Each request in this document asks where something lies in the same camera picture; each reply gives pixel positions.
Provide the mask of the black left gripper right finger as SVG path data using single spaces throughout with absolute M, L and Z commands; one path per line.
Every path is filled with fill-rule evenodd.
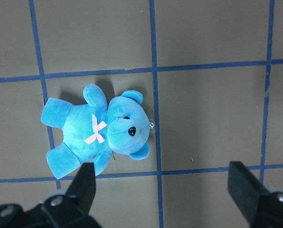
M 240 161 L 229 163 L 227 190 L 250 228 L 283 228 L 283 190 L 265 187 Z

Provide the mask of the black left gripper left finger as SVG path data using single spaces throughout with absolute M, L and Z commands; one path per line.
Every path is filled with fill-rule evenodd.
M 96 193 L 93 163 L 84 163 L 65 193 L 55 193 L 24 211 L 19 204 L 0 205 L 0 228 L 100 228 L 89 215 Z

